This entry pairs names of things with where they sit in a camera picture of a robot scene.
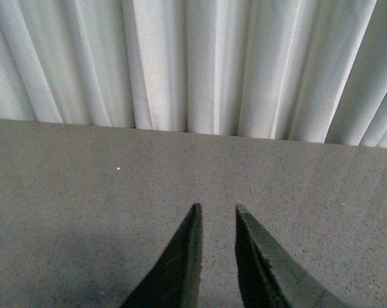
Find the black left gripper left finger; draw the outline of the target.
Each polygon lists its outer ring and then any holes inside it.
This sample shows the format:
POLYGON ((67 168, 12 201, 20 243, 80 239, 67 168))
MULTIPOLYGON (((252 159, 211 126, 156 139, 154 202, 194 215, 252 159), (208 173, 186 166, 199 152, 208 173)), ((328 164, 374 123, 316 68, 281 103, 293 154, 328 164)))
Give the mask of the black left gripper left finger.
POLYGON ((122 307, 196 307, 202 268, 202 206, 194 203, 162 255, 122 307))

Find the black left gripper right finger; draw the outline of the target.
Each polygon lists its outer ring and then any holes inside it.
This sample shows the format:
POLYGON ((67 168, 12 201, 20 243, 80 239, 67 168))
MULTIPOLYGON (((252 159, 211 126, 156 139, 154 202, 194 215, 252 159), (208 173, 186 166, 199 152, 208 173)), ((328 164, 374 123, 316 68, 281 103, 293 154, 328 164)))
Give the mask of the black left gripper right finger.
POLYGON ((242 204, 236 206, 235 254, 245 307, 340 307, 242 204))

